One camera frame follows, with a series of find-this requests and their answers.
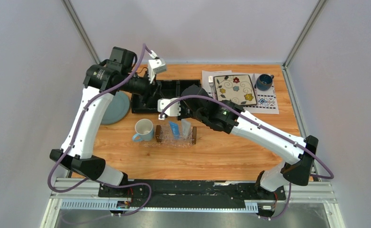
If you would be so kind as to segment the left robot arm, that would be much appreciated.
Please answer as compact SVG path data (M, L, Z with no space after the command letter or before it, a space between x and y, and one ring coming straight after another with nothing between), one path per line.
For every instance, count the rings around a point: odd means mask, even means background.
M86 71L82 98L72 128L60 148L52 149L50 159L56 164L90 180L111 185L118 197L129 191L126 174L107 165L105 159L93 155L95 137L102 118L116 92L123 90L143 97L148 104L160 92L156 76L165 72L163 58L143 45L141 55L114 47L108 59Z

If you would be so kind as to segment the blue toothpaste tube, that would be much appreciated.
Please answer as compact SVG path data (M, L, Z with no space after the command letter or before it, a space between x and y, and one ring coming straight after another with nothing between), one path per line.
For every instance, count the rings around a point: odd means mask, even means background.
M178 140L181 138L179 125L175 122L169 121L169 126L172 131L174 139Z

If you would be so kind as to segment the grey white toothpaste tube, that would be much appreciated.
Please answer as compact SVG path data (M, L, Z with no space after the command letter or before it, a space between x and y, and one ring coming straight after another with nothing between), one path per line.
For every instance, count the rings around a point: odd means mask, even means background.
M181 120L181 130L182 130L182 136L184 139L188 138L190 132L191 132L191 123L187 121L186 119Z

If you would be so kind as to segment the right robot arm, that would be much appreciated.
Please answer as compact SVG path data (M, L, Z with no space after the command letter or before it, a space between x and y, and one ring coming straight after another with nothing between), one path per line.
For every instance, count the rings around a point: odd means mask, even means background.
M288 134L246 111L230 100L219 102L197 85L181 93L186 117L193 118L214 131L249 139L274 152L282 161L270 170L262 171L255 183L255 193L267 199L279 187L292 183L306 186L310 180L319 140Z

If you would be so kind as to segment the light blue mug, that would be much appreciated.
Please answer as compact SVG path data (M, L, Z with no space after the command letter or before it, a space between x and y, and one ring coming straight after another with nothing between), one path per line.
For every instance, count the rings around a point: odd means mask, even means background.
M132 137L133 142L149 142L154 137L154 126L151 120L141 119L135 124L135 135Z

